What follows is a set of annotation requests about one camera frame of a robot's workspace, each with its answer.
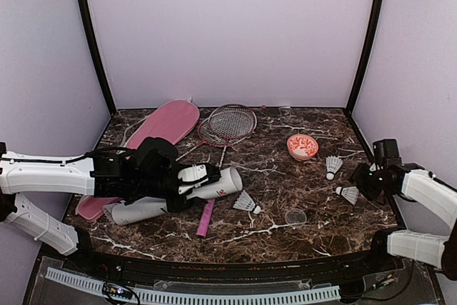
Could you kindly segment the white shuttlecock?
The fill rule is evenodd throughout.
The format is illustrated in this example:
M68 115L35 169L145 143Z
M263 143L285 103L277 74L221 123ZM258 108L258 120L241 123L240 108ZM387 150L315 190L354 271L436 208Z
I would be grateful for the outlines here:
M247 191L243 190L234 205L233 209L240 211L247 211L253 214L260 214L262 212L261 207L251 198Z
M339 156L326 157L326 179L333 180L343 165L343 159Z

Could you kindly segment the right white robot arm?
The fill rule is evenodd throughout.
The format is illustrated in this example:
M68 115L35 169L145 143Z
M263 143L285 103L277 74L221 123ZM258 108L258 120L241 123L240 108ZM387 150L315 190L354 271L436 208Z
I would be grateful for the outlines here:
M364 257L369 271L381 271L397 256L428 264L456 280L456 188L414 163L377 170L359 164L351 182L369 201L383 194L413 202L400 206L404 227L375 233Z

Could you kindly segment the white shuttlecock edge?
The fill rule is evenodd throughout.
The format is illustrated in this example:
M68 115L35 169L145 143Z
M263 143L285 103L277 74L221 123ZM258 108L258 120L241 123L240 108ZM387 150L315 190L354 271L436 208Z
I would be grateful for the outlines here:
M356 205L360 194L356 186L337 186L335 192L352 205Z

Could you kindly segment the clear plastic tube lid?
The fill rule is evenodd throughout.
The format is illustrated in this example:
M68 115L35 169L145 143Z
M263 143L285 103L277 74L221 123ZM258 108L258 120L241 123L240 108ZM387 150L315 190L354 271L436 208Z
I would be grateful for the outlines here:
M303 226L307 224L306 213L301 209L290 209L285 215L286 223L292 226Z

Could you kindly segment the white shuttlecock tube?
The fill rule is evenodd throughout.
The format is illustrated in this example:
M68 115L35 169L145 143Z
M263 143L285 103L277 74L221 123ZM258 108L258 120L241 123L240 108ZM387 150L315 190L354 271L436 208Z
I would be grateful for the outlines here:
M234 167L228 167L221 171L221 178L214 183L207 183L199 188L188 190L185 194L193 193L195 200L211 200L222 196L234 194L243 188L240 174ZM106 205L103 208L105 216L119 226L140 222L164 214L175 214L181 212L165 212L165 199L144 197L132 204L125 203Z

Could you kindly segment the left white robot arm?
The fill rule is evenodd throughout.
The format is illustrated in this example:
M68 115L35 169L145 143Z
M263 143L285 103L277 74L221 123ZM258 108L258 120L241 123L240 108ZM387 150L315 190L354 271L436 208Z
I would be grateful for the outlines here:
M120 198L127 204L151 197L164 201L160 210L191 208L193 190L221 179L209 163L181 164L178 150L162 138L146 138L135 148L107 146L74 158L24 156L1 145L1 221L33 236L72 260L86 274L101 267L89 235L61 223L26 197L26 192L80 194Z

